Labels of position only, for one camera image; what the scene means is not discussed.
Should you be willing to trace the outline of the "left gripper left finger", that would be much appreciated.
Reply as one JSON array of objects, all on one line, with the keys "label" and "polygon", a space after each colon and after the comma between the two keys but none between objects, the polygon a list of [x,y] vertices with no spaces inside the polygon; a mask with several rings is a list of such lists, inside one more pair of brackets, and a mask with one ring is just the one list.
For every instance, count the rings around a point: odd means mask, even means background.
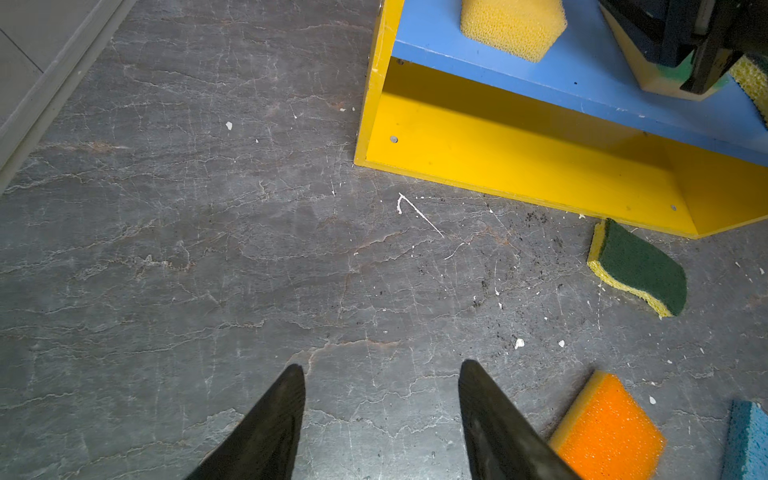
[{"label": "left gripper left finger", "polygon": [[189,479],[290,479],[300,440],[306,386],[303,369],[281,373],[228,437]]}]

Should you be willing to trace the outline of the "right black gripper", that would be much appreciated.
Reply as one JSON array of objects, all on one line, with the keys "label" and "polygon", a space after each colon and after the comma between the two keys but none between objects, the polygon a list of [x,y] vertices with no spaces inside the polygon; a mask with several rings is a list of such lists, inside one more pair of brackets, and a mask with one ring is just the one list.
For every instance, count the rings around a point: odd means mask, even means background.
[{"label": "right black gripper", "polygon": [[653,63],[677,67],[693,54],[681,89],[703,94],[744,55],[767,53],[765,1],[601,1]]}]

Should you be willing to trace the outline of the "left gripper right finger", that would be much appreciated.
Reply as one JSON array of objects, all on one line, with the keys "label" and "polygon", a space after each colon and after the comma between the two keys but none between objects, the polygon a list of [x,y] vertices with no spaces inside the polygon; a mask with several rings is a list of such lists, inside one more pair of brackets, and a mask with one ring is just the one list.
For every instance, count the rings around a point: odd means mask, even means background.
[{"label": "left gripper right finger", "polygon": [[460,369],[458,393],[473,479],[576,479],[479,362]]}]

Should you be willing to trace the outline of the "dark green sponge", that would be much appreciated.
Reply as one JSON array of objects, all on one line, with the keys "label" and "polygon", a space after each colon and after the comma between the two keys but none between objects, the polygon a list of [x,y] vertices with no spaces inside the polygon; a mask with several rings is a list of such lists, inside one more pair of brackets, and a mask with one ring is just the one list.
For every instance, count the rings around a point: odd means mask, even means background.
[{"label": "dark green sponge", "polygon": [[763,124],[768,121],[767,58],[760,55],[744,55],[729,70],[731,77],[748,95],[759,112]]},{"label": "dark green sponge", "polygon": [[610,218],[594,228],[587,265],[602,282],[643,299],[661,318],[678,316],[685,307],[682,266]]}]

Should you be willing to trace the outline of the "yellow sponge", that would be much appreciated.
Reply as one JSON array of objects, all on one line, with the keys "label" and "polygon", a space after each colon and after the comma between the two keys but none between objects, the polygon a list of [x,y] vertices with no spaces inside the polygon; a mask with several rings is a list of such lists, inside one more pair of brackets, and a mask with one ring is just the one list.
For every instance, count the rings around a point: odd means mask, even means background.
[{"label": "yellow sponge", "polygon": [[540,62],[567,28],[560,0],[464,0],[460,30],[467,38],[523,60]]}]

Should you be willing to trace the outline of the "blue sponge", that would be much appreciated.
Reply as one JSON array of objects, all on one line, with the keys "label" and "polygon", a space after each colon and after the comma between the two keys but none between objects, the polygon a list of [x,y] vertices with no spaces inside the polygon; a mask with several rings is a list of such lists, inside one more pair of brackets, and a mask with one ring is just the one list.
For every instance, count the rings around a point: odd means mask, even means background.
[{"label": "blue sponge", "polygon": [[767,479],[767,414],[755,402],[732,402],[721,479]]}]

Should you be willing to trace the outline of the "bright green sponge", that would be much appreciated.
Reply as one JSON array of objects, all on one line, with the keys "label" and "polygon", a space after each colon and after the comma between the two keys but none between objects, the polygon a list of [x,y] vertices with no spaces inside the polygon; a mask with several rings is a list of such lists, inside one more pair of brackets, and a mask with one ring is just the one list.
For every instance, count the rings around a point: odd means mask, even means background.
[{"label": "bright green sponge", "polygon": [[614,16],[604,7],[600,7],[614,38],[616,39],[640,88],[649,93],[700,102],[727,86],[731,80],[724,74],[703,94],[695,94],[681,87],[690,77],[693,69],[693,54],[690,53],[677,67],[667,67],[648,61]]}]

